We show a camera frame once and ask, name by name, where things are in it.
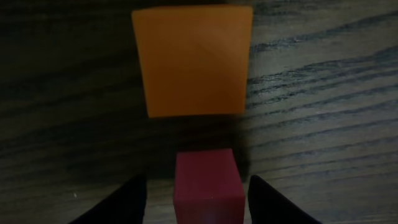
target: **red block's front face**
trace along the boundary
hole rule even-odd
[[[174,193],[178,224],[242,224],[244,203],[232,150],[178,154]]]

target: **wood grain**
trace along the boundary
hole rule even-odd
[[[129,13],[164,2],[3,1],[0,223],[69,222],[142,171],[145,223],[175,223],[175,153],[223,146],[323,223],[398,223],[398,1],[243,3],[246,114],[147,119]]]

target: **block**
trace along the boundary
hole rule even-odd
[[[242,224],[244,203],[232,150],[177,154],[174,210],[178,224]]]
[[[149,117],[244,113],[251,7],[155,7],[132,23]]]

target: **wooden table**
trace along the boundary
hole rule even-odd
[[[0,223],[69,222],[142,171],[145,223],[175,223],[193,147],[324,223],[398,223],[398,1],[247,2],[246,114],[148,119],[129,13],[158,3],[1,3]]]

